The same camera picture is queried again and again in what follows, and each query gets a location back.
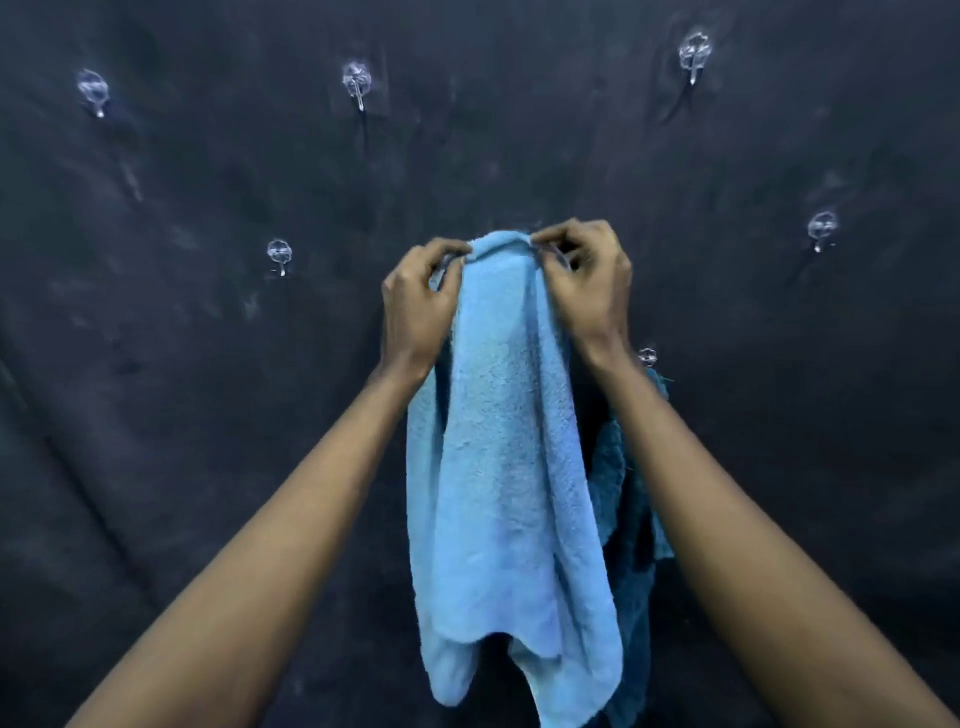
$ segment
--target light blue towel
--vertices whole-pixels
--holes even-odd
[[[590,504],[567,344],[520,232],[473,241],[460,302],[407,420],[407,525],[420,649],[457,705],[501,632],[543,728],[580,728],[623,648]]]

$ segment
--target dark wall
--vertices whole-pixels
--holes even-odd
[[[572,214],[619,231],[681,413],[960,710],[958,13],[8,0],[0,724],[63,722],[335,420],[409,246]],[[454,712],[416,668],[400,439],[268,726],[536,722],[495,649]],[[769,724],[675,570],[654,630],[651,723]]]

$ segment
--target dark teal towel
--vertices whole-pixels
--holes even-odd
[[[647,374],[667,397],[663,378]],[[673,558],[660,519],[650,508],[643,477],[626,453],[623,431],[616,420],[597,434],[588,479],[593,515],[604,546],[607,576],[623,640],[623,676],[604,707],[611,728],[630,728],[643,713],[650,679],[649,599],[657,562]],[[599,726],[598,715],[590,726]]]

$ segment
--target right hand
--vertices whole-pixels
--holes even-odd
[[[606,220],[577,219],[535,232],[540,265],[561,323],[593,366],[630,350],[627,304],[633,266]],[[555,245],[576,270],[568,271],[547,246]]]

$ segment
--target clear adhesive hook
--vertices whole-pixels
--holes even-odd
[[[818,212],[811,217],[810,222],[806,224],[806,234],[813,240],[813,252],[822,253],[824,241],[838,230],[840,230],[840,221],[829,210]]]
[[[77,74],[77,89],[84,95],[86,102],[98,119],[104,118],[104,109],[110,101],[110,87],[104,77],[96,71],[85,68]]]
[[[654,366],[657,363],[657,350],[647,347],[646,349],[641,349],[636,358],[640,360],[640,363],[649,368]]]
[[[280,266],[280,275],[286,276],[286,265],[294,256],[293,249],[287,244],[286,240],[271,240],[267,246],[267,255],[274,263]]]
[[[713,53],[713,44],[706,33],[695,31],[684,38],[680,44],[680,68],[690,72],[690,85],[697,83],[697,75],[707,65],[707,59]]]
[[[363,103],[363,97],[370,93],[373,85],[370,71],[367,66],[358,61],[351,61],[344,66],[344,86],[347,87],[347,93],[357,100],[357,108],[361,112],[366,110]]]

